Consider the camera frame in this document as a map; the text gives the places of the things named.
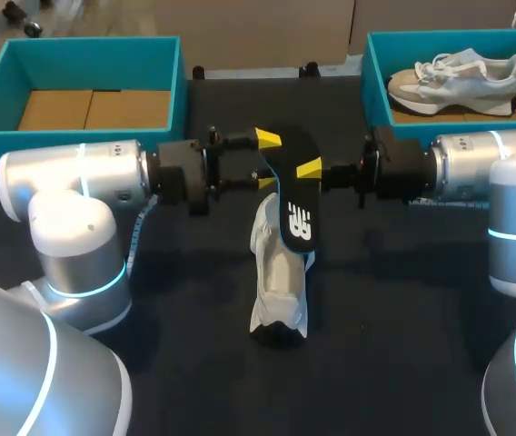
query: teal bin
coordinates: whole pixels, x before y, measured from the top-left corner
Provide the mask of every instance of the teal bin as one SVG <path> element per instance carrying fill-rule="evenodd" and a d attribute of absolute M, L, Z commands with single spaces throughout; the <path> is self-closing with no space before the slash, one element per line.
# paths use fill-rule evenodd
<path fill-rule="evenodd" d="M 367 35 L 362 59 L 362 101 L 369 127 L 390 125 L 398 139 L 419 139 L 427 147 L 438 134 L 516 129 L 510 118 L 487 122 L 397 124 L 385 91 L 392 74 L 431 62 L 442 53 L 473 48 L 488 58 L 508 59 L 516 54 L 516 30 L 452 30 L 429 32 L 374 32 Z"/>
<path fill-rule="evenodd" d="M 171 90 L 160 129 L 18 132 L 33 90 Z M 15 150 L 137 139 L 153 151 L 184 138 L 187 80 L 178 37 L 7 41 L 0 53 L 0 157 Z"/>

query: gray sneaker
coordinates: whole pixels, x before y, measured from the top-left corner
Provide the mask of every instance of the gray sneaker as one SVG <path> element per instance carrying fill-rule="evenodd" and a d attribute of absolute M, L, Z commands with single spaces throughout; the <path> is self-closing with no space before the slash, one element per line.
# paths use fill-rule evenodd
<path fill-rule="evenodd" d="M 438 54 L 433 62 L 394 74 L 389 96 L 407 109 L 434 115 L 454 104 L 490 115 L 511 115 L 516 97 L 516 54 L 510 59 L 487 59 L 471 48 Z"/>
<path fill-rule="evenodd" d="M 257 296 L 250 320 L 250 332 L 275 323 L 298 331 L 306 338 L 308 308 L 305 274 L 314 263 L 314 253 L 290 252 L 279 231 L 278 194 L 266 197 L 258 208 L 252 228 L 250 250 L 256 256 Z"/>

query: cardboard box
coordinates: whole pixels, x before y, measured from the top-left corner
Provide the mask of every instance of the cardboard box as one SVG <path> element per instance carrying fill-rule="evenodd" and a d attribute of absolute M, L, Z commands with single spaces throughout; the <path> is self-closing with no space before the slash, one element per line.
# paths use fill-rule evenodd
<path fill-rule="evenodd" d="M 488 122 L 507 122 L 516 121 L 516 111 L 512 116 L 496 116 L 478 114 L 462 106 L 450 106 L 442 109 L 436 115 L 428 116 L 412 114 L 406 108 L 391 103 L 393 121 L 397 124 L 417 124 L 417 123 L 488 123 Z"/>
<path fill-rule="evenodd" d="M 18 130 L 158 129 L 170 109 L 170 91 L 37 90 Z"/>
<path fill-rule="evenodd" d="M 169 91 L 94 91 L 84 129 L 166 127 L 170 107 Z"/>
<path fill-rule="evenodd" d="M 92 96 L 90 90 L 32 91 L 18 130 L 83 130 Z"/>

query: black table surface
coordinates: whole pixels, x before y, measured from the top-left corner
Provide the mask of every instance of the black table surface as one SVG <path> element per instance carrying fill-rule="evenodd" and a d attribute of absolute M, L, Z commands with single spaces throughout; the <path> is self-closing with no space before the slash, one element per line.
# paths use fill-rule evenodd
<path fill-rule="evenodd" d="M 325 164 L 356 160 L 359 78 L 198 81 L 189 137 L 301 124 Z M 247 173 L 251 154 L 225 158 Z M 265 193 L 231 193 L 209 217 L 157 207 L 132 276 L 134 308 L 97 339 L 133 382 L 130 435 L 485 435 L 483 370 L 516 326 L 516 301 L 488 283 L 487 213 L 405 207 L 352 191 L 322 199 L 322 247 L 308 276 L 309 338 L 273 350 L 248 336 L 249 250 Z M 136 213 L 117 216 L 128 250 Z M 42 275 L 24 224 L 0 208 L 0 286 Z"/>

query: new balance logo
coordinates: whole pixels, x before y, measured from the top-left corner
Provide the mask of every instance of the new balance logo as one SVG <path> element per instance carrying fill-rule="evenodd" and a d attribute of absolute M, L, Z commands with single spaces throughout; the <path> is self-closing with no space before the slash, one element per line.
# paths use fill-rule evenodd
<path fill-rule="evenodd" d="M 288 211 L 291 213 L 288 217 L 291 225 L 291 233 L 296 238 L 303 238 L 305 241 L 311 240 L 311 213 L 306 212 L 300 207 L 288 202 Z"/>

